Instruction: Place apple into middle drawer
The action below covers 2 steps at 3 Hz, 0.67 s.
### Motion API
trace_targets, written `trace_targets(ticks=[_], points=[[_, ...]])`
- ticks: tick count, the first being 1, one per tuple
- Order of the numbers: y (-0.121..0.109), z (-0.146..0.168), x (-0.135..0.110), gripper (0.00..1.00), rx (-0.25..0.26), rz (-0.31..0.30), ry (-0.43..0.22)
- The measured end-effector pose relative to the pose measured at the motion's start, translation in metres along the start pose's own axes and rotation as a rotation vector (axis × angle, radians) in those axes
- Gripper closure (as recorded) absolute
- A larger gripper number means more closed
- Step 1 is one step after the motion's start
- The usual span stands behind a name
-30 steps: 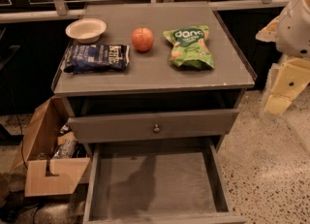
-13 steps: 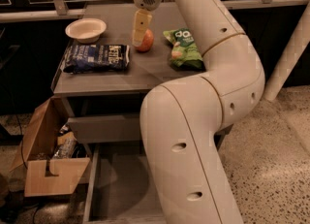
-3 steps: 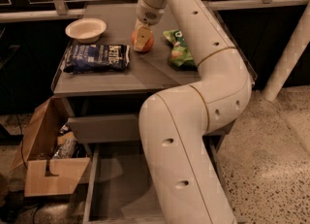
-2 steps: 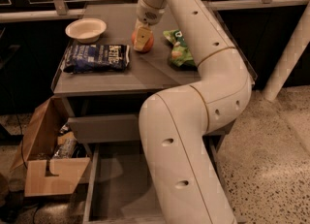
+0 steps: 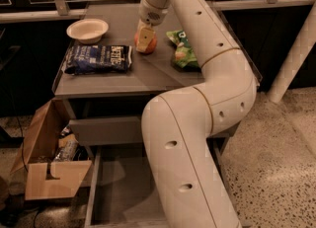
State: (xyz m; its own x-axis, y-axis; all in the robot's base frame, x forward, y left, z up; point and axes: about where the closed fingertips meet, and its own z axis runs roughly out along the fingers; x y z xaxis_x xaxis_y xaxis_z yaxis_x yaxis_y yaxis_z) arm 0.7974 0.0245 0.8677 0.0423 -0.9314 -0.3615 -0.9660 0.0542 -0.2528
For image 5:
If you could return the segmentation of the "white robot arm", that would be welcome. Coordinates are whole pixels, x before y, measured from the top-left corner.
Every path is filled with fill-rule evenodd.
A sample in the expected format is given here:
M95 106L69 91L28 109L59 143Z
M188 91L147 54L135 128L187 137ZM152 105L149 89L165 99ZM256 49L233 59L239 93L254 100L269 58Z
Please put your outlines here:
M239 218L207 139L237 125L256 100L259 79L246 53L205 0L141 0L143 34L173 10L197 57L203 80L154 97L145 107L143 142L170 228L259 228Z

